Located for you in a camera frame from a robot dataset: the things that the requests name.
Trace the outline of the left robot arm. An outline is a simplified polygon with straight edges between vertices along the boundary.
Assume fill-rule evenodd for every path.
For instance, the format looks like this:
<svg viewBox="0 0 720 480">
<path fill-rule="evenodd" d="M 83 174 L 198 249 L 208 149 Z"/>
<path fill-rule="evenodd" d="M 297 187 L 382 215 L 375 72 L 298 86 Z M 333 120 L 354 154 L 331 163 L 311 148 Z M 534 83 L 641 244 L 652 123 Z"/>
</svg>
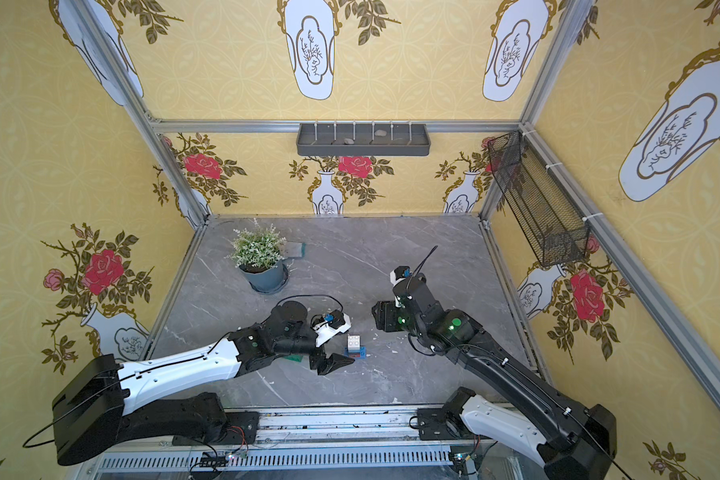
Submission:
<svg viewBox="0 0 720 480">
<path fill-rule="evenodd" d="M 217 394 L 188 399 L 177 393 L 227 381 L 291 355 L 327 375 L 353 360 L 327 354 L 324 346 L 352 326 L 335 310 L 316 320 L 294 300 L 275 306 L 262 322 L 223 335 L 216 342 L 167 357 L 121 363 L 111 354 L 93 359 L 53 400 L 53 443 L 61 466 L 90 460 L 131 440 L 181 436 L 212 444 L 244 429 L 232 423 Z"/>
</svg>

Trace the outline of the white lego brick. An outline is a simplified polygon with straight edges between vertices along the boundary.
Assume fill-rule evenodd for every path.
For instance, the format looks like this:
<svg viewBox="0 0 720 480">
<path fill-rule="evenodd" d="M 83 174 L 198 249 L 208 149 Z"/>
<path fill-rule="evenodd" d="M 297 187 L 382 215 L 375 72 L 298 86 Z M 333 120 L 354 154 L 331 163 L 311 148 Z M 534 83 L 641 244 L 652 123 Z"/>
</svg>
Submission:
<svg viewBox="0 0 720 480">
<path fill-rule="evenodd" d="M 347 337 L 347 351 L 350 354 L 359 354 L 362 351 L 361 337 L 359 335 L 349 335 Z"/>
</svg>

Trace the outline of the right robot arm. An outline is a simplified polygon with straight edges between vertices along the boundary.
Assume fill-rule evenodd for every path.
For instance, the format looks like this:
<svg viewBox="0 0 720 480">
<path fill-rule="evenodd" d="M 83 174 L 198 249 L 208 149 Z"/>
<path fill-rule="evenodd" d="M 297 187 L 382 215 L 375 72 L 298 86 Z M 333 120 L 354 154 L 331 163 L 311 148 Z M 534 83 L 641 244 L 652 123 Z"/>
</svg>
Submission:
<svg viewBox="0 0 720 480">
<path fill-rule="evenodd" d="M 476 375 L 511 405 L 507 410 L 461 387 L 444 404 L 452 420 L 539 465 L 549 479 L 602 479 L 615 463 L 617 425 L 604 406 L 561 393 L 510 355 L 474 318 L 444 309 L 426 278 L 401 266 L 390 274 L 394 298 L 372 308 L 378 329 L 404 331 L 424 355 L 442 356 Z"/>
</svg>

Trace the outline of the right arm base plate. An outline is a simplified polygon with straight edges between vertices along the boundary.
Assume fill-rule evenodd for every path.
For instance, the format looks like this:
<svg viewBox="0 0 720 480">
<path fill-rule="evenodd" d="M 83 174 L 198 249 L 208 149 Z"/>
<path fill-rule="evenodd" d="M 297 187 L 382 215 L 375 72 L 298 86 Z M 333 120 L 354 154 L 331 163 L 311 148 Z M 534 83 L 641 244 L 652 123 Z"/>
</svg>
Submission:
<svg viewBox="0 0 720 480">
<path fill-rule="evenodd" d="M 460 417 L 445 407 L 420 408 L 416 412 L 419 438 L 423 441 L 445 441 L 463 438 Z"/>
</svg>

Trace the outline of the long blue lego brick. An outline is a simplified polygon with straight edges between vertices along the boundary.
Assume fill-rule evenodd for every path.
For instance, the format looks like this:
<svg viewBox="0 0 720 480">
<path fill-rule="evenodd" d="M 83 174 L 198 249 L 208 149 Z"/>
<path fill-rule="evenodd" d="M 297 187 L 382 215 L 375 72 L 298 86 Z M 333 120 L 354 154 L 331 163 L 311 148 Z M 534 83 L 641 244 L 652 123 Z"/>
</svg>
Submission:
<svg viewBox="0 0 720 480">
<path fill-rule="evenodd" d="M 353 359 L 365 359 L 367 357 L 366 348 L 360 347 L 356 351 L 350 351 L 349 349 L 346 349 L 344 354 L 350 358 Z"/>
</svg>

